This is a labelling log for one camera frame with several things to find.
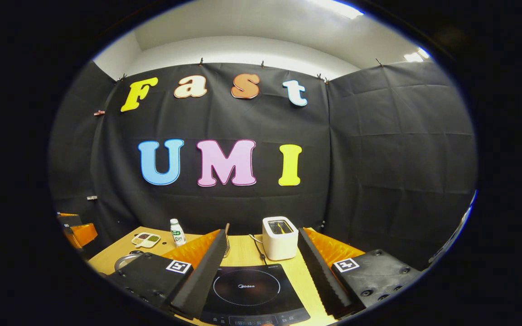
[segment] power cord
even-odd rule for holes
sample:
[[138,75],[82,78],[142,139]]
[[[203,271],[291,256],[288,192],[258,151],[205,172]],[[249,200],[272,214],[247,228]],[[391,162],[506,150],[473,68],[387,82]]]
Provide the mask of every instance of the power cord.
[[261,253],[261,250],[259,250],[259,246],[257,246],[257,242],[261,243],[261,241],[255,239],[255,237],[253,237],[252,235],[250,235],[253,240],[255,240],[255,248],[257,248],[257,251],[259,252],[259,258],[261,258],[263,260],[263,262],[265,262],[265,265],[267,265],[267,260],[265,260],[265,255]]

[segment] letter i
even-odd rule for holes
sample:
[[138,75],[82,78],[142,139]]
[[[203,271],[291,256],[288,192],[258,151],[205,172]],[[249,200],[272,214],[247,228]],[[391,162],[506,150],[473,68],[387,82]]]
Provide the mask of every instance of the letter i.
[[294,144],[285,144],[279,147],[283,153],[283,173],[279,178],[280,186],[297,186],[301,179],[297,175],[298,157],[301,147]]

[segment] ceiling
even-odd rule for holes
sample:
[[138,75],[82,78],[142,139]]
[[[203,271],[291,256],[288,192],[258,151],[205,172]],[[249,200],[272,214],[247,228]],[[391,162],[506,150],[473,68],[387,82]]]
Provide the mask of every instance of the ceiling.
[[403,62],[418,46],[366,13],[354,19],[307,0],[195,0],[135,29],[141,50],[185,39],[253,36],[308,46],[363,69]]

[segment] yellow letter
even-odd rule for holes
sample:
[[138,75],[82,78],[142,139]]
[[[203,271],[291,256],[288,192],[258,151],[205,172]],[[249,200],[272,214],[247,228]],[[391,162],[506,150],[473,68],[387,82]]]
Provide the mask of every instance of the yellow letter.
[[137,81],[130,84],[130,93],[126,103],[122,105],[120,112],[134,110],[139,106],[138,101],[143,100],[149,93],[149,86],[154,86],[158,83],[158,78],[153,77],[148,80]]
[[207,79],[203,76],[188,76],[179,81],[179,87],[176,87],[174,96],[178,99],[185,97],[201,97],[207,93],[205,83]]
[[283,174],[279,178],[280,186],[297,186],[301,179],[297,176],[298,156],[301,147],[293,144],[285,144],[279,147],[283,153]]

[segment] white wall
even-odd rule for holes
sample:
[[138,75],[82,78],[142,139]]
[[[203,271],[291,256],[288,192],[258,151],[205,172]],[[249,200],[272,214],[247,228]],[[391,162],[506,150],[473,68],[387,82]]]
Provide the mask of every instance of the white wall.
[[157,68],[199,63],[201,58],[203,62],[259,65],[264,61],[268,67],[303,72],[312,76],[321,74],[322,78],[328,80],[359,70],[356,66],[330,54],[295,43],[261,37],[217,36],[186,39],[145,50],[125,68],[125,72],[132,76]]
[[128,68],[141,53],[142,50],[138,45],[136,35],[132,31],[100,52],[93,61],[108,76],[117,80],[124,73],[129,75],[127,73]]

